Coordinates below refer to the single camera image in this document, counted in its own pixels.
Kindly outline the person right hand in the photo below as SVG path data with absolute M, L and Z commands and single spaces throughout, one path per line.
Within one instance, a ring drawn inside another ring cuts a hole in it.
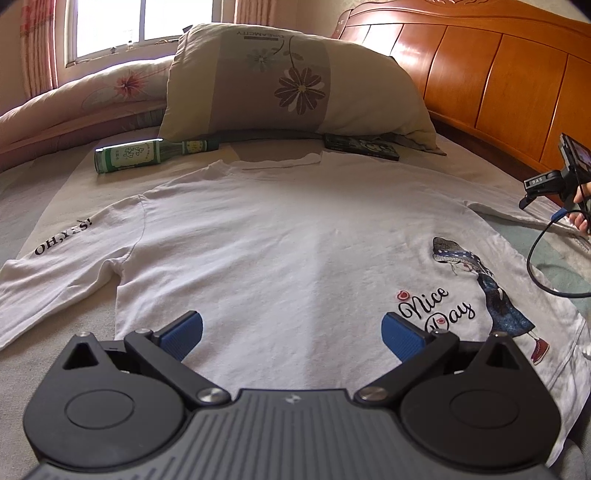
M 584 235 L 590 234 L 590 215 L 585 214 L 586 204 L 590 199 L 590 188 L 590 182 L 584 183 L 577 188 L 573 204 L 579 206 L 579 209 L 568 214 L 570 224 Z

